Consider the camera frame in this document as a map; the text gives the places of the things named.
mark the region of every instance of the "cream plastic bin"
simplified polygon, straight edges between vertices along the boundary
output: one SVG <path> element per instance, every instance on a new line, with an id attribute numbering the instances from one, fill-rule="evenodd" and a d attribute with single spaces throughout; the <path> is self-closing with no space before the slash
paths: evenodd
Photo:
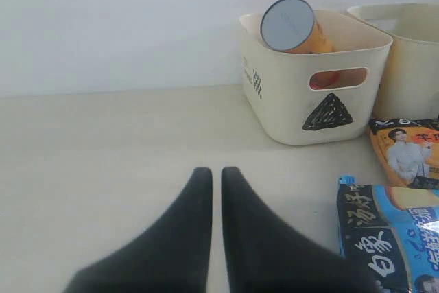
<path id="1" fill-rule="evenodd" d="M 374 115 L 432 119 L 439 115 L 439 5 L 406 3 L 348 9 L 394 38 Z"/>
<path id="2" fill-rule="evenodd" d="M 351 17 L 326 10 L 315 12 L 337 53 L 273 51 L 259 32 L 262 15 L 240 18 L 244 93 L 268 135 L 285 144 L 358 137 L 368 124 L 393 42 L 388 34 Z M 309 87 L 313 74 L 340 69 L 357 69 L 342 74 L 347 82 L 355 82 L 359 72 L 366 72 L 366 78 L 357 86 Z"/>

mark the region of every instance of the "white wall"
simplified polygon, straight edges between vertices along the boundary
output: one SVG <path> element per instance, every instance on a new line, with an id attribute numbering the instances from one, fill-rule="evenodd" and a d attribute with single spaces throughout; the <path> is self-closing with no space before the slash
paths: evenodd
<path id="1" fill-rule="evenodd" d="M 238 83 L 237 17 L 273 1 L 0 0 L 0 96 Z"/>

